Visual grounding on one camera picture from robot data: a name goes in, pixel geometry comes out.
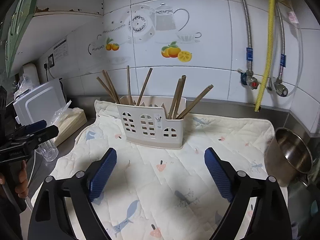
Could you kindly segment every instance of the lemon slice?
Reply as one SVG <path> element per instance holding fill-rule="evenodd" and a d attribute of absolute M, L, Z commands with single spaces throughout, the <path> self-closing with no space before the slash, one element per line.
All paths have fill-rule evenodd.
<path fill-rule="evenodd" d="M 191 60 L 191 58 L 192 58 L 192 54 L 188 51 L 180 51 L 178 54 L 178 59 L 181 62 L 188 62 Z"/>

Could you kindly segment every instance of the yellow corrugated gas pipe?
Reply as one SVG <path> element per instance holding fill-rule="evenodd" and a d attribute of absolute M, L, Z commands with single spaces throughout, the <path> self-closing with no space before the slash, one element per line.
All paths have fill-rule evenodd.
<path fill-rule="evenodd" d="M 269 8 L 268 8 L 268 45 L 267 45 L 267 60 L 266 60 L 266 68 L 263 73 L 263 78 L 260 84 L 259 93 L 257 96 L 256 105 L 254 107 L 255 112 L 260 111 L 260 105 L 263 97 L 263 92 L 266 88 L 270 68 L 272 64 L 272 51 L 273 51 L 273 20 L 274 20 L 274 10 L 275 10 L 275 0 L 269 0 Z"/>

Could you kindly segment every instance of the white plastic utensil holder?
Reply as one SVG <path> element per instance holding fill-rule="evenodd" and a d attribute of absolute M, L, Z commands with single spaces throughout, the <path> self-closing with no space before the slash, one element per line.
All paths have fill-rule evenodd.
<path fill-rule="evenodd" d="M 172 97 L 132 96 L 134 106 L 129 106 L 128 96 L 117 104 L 127 141 L 139 145 L 164 149 L 181 149 L 184 120 L 167 119 Z M 178 115 L 186 108 L 186 99 L 181 98 Z"/>

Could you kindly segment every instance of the wooden chopstick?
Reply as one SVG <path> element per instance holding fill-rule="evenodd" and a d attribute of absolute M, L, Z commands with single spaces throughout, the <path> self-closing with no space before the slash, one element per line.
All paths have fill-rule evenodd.
<path fill-rule="evenodd" d="M 97 80 L 99 81 L 99 83 L 103 86 L 103 88 L 107 91 L 107 93 L 111 96 L 111 98 L 116 101 L 111 93 L 111 91 L 109 90 L 109 88 L 106 86 L 106 84 L 101 80 L 101 78 L 97 77 Z"/>
<path fill-rule="evenodd" d="M 185 110 L 182 111 L 181 114 L 177 117 L 177 119 L 182 119 L 186 116 L 187 113 L 191 111 L 191 109 L 213 88 L 213 85 L 210 85 L 206 87 L 199 96 L 196 97 L 195 100 L 191 102 L 191 104 L 186 108 Z"/>
<path fill-rule="evenodd" d="M 174 110 L 174 106 L 176 105 L 176 101 L 177 101 L 177 97 L 178 97 L 178 93 L 179 93 L 179 89 L 180 89 L 181 83 L 182 83 L 182 78 L 179 78 L 178 79 L 178 83 L 177 83 L 177 87 L 176 87 L 176 91 L 174 92 L 174 96 L 173 96 L 173 99 L 172 99 L 170 111 L 169 111 L 169 114 L 168 114 L 168 119 L 171 119 L 171 117 L 172 117 L 172 113 L 173 113 L 173 110 Z"/>
<path fill-rule="evenodd" d="M 149 77 L 150 77 L 150 75 L 151 75 L 151 72 L 152 72 L 152 68 L 149 68 L 149 72 L 148 72 L 148 74 L 147 74 L 147 76 L 146 76 L 146 79 L 145 79 L 144 84 L 143 84 L 142 89 L 141 89 L 141 93 L 140 93 L 140 96 L 139 96 L 139 99 L 138 99 L 138 102 L 137 102 L 137 106 L 140 105 L 140 102 L 141 102 L 141 99 L 142 99 L 144 90 L 146 89 L 146 86 L 147 86 Z"/>
<path fill-rule="evenodd" d="M 181 82 L 179 93 L 178 93 L 178 96 L 177 96 L 176 106 L 174 108 L 172 119 L 176 119 L 176 116 L 177 116 L 177 113 L 178 113 L 178 109 L 179 109 L 179 105 L 180 105 L 180 101 L 181 101 L 183 88 L 184 88 L 184 84 L 186 82 L 186 77 L 187 77 L 186 75 L 182 75 L 182 77 L 181 77 L 182 82 Z"/>
<path fill-rule="evenodd" d="M 108 72 L 105 71 L 105 70 L 102 70 L 102 74 L 103 74 L 103 76 L 104 76 L 104 78 L 105 78 L 105 80 L 107 82 L 107 85 L 110 87 L 110 91 L 111 91 L 116 103 L 120 104 L 119 96 L 118 96 L 118 94 L 116 92 L 115 87 L 113 86 L 113 83 L 112 83 L 112 81 L 111 81 L 111 79 L 110 79 L 110 77 L 108 75 Z"/>
<path fill-rule="evenodd" d="M 129 98 L 129 105 L 133 106 L 133 100 L 131 96 L 131 87 L 130 87 L 130 68 L 127 65 L 127 83 L 128 83 L 128 98 Z"/>

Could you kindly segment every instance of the hand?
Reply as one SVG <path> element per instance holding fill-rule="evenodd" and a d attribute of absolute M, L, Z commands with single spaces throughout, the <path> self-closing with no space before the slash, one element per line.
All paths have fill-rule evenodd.
<path fill-rule="evenodd" d="M 15 192 L 18 194 L 20 198 L 26 198 L 28 196 L 28 179 L 27 179 L 27 171 L 26 171 L 26 162 L 22 161 L 21 163 L 21 171 L 19 172 L 19 182 L 15 187 Z M 0 184 L 3 185 L 5 183 L 4 176 L 0 173 Z"/>

